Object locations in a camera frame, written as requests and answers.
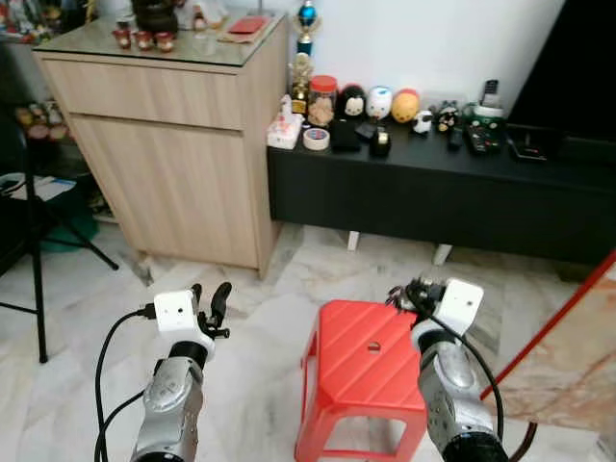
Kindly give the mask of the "black tripod stand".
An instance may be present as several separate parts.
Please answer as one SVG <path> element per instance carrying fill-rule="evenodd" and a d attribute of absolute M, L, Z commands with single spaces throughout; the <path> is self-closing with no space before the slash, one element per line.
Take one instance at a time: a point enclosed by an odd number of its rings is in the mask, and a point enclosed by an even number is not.
<path fill-rule="evenodd" d="M 19 126 L 16 118 L 0 114 L 0 167 L 6 160 L 18 162 L 18 168 L 13 172 L 36 176 L 35 160 L 28 148 L 25 129 Z M 87 250 L 110 270 L 119 269 L 115 259 L 110 258 L 83 230 L 75 227 L 48 199 L 39 199 L 34 191 L 28 192 L 27 199 L 0 198 L 0 276 L 28 259 L 34 289 L 34 304 L 18 305 L 0 300 L 0 308 L 35 318 L 37 361 L 40 364 L 47 364 L 50 358 L 42 251 L 45 242 Z"/>

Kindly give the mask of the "white pink tissue box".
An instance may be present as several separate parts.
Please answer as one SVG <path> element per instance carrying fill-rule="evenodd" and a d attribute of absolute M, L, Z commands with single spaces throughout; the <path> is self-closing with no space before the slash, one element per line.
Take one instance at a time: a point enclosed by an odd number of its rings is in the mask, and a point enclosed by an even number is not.
<path fill-rule="evenodd" d="M 295 111 L 295 101 L 283 95 L 280 110 L 266 129 L 266 145 L 269 148 L 295 149 L 304 126 L 304 115 Z"/>

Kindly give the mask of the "light wooden cabinet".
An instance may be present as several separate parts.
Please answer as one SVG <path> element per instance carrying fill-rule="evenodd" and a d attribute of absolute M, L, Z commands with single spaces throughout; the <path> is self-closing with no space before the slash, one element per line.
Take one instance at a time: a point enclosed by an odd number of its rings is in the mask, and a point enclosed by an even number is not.
<path fill-rule="evenodd" d="M 114 21 L 36 45 L 34 58 L 129 246 L 269 271 L 266 131 L 289 79 L 289 18 L 247 43 L 182 31 L 167 52 L 122 48 Z"/>

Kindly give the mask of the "red plastic stool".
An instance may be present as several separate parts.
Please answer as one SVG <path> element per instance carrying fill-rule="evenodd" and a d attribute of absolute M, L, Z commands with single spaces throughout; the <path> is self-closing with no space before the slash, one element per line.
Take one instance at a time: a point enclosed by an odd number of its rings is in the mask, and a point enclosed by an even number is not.
<path fill-rule="evenodd" d="M 427 406 L 418 388 L 420 355 L 412 342 L 414 314 L 379 302 L 330 300 L 314 322 L 302 358 L 302 423 L 295 462 L 322 458 L 410 462 L 426 434 Z M 346 418 L 404 425 L 391 452 L 328 449 Z"/>

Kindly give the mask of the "black flat tray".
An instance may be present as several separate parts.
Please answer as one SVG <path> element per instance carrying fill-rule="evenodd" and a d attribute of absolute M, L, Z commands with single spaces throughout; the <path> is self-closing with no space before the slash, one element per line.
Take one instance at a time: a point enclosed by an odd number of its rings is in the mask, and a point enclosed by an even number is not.
<path fill-rule="evenodd" d="M 519 162 L 545 163 L 557 158 L 563 144 L 563 132 L 558 129 L 518 126 L 506 127 L 506 144 L 510 157 Z"/>

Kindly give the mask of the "marble pattern folding table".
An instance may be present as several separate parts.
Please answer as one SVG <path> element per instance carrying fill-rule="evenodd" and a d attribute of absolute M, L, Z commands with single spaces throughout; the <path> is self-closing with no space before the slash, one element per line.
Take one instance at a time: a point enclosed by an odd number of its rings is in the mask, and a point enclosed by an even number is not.
<path fill-rule="evenodd" d="M 497 375 L 506 417 L 616 434 L 615 251 Z"/>

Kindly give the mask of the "small black device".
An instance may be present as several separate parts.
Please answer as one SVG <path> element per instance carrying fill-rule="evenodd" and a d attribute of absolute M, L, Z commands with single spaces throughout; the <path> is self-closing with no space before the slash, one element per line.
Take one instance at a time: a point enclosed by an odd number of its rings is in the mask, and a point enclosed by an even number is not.
<path fill-rule="evenodd" d="M 372 136 L 369 141 L 370 157 L 384 159 L 389 155 L 392 148 L 391 133 L 383 126 L 377 126 L 373 129 Z"/>

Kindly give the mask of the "dark teapot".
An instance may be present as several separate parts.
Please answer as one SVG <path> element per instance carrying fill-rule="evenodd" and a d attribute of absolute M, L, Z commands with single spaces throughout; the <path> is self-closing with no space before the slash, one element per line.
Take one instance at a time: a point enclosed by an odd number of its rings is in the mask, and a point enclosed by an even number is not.
<path fill-rule="evenodd" d="M 129 0 L 137 28 L 150 34 L 179 32 L 177 10 L 188 0 Z"/>

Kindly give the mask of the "blue and gold trophy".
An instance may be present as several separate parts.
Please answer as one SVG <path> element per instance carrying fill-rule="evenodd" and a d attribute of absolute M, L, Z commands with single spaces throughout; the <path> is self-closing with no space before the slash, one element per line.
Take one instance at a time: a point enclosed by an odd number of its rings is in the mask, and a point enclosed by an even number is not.
<path fill-rule="evenodd" d="M 303 0 L 292 21 L 295 30 L 295 52 L 289 67 L 291 109 L 294 114 L 303 115 L 308 105 L 313 74 L 314 35 L 321 24 L 321 15 L 314 0 Z"/>

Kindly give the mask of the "red flat packet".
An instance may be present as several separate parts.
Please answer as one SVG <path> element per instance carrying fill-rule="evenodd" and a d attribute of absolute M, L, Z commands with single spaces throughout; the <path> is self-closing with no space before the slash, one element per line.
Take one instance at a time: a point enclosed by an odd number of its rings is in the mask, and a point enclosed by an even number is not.
<path fill-rule="evenodd" d="M 220 43 L 254 44 L 263 39 L 265 33 L 274 26 L 271 14 L 243 14 L 243 16 L 228 19 L 218 30 L 217 40 Z"/>

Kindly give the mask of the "white round toy figure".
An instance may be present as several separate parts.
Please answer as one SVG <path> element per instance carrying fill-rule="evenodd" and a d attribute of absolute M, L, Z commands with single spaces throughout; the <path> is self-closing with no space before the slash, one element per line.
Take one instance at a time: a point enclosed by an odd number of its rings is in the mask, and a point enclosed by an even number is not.
<path fill-rule="evenodd" d="M 366 114 L 370 119 L 382 120 L 392 110 L 395 93 L 388 87 L 373 87 L 367 92 Z"/>

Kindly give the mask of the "clear jar with red lid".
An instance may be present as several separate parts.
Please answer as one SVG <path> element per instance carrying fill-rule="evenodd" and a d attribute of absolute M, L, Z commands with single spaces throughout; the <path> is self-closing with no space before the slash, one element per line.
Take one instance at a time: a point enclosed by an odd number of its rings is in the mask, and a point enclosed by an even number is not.
<path fill-rule="evenodd" d="M 309 126 L 327 128 L 333 123 L 338 89 L 338 81 L 331 75 L 314 75 L 309 80 L 305 100 L 305 120 Z"/>

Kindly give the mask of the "white tape roll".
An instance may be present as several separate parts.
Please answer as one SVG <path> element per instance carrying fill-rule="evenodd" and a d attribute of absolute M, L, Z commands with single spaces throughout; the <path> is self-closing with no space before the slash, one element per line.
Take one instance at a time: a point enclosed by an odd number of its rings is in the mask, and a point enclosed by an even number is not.
<path fill-rule="evenodd" d="M 304 128 L 302 131 L 302 146 L 311 151 L 326 151 L 333 145 L 333 136 L 329 129 L 320 127 Z"/>

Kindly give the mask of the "black pouch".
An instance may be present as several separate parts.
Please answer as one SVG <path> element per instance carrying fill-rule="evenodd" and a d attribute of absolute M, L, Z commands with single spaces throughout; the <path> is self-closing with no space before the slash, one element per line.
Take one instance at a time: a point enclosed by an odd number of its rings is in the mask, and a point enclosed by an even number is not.
<path fill-rule="evenodd" d="M 357 151 L 361 148 L 361 138 L 356 120 L 338 119 L 330 124 L 331 149 L 334 151 Z"/>

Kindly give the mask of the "black mouse plush toy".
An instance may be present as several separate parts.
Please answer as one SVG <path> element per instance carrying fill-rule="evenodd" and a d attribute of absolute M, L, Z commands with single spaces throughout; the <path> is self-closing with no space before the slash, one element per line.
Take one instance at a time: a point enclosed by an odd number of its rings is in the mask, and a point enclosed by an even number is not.
<path fill-rule="evenodd" d="M 367 113 L 366 90 L 357 84 L 348 84 L 336 95 L 336 118 L 338 120 L 364 120 Z"/>

